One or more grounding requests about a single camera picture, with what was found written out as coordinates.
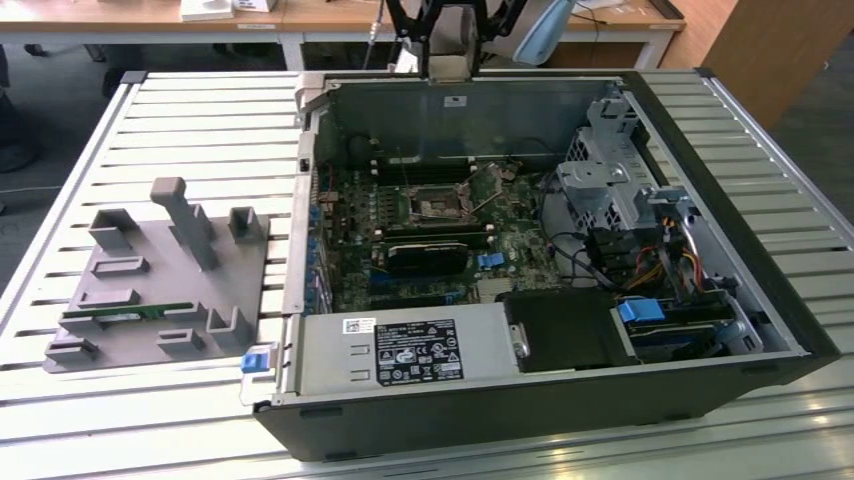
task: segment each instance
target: sticker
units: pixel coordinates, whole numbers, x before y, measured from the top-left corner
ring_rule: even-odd
[[[345,318],[342,331],[348,333],[371,333],[376,325],[376,318]]]
[[[240,30],[272,30],[276,26],[272,23],[238,23]]]
[[[452,319],[389,325],[372,323],[371,328],[376,346],[376,381],[383,387],[463,378]]]
[[[464,107],[468,97],[444,97],[444,108]]]

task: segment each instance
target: barcode sticker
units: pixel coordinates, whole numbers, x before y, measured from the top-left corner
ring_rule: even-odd
[[[240,30],[272,30],[276,26],[272,23],[238,23]]]
[[[373,333],[375,325],[376,318],[345,318],[342,332],[344,334]]]

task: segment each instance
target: white label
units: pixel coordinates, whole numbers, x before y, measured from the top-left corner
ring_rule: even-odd
[[[444,108],[464,107],[468,97],[444,97]]]
[[[376,325],[376,318],[345,318],[342,331],[344,334],[373,333],[373,325]]]
[[[276,26],[272,23],[238,23],[240,30],[272,30]]]

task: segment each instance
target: white box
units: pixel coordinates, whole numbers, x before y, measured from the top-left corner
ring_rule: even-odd
[[[234,18],[228,0],[181,0],[178,12],[182,22]]]
[[[244,12],[268,12],[272,10],[276,0],[232,0],[234,10]]]

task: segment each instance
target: motherboard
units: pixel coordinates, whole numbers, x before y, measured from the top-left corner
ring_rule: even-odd
[[[436,165],[321,170],[334,312],[487,303],[560,285],[537,217],[543,173],[511,159]]]

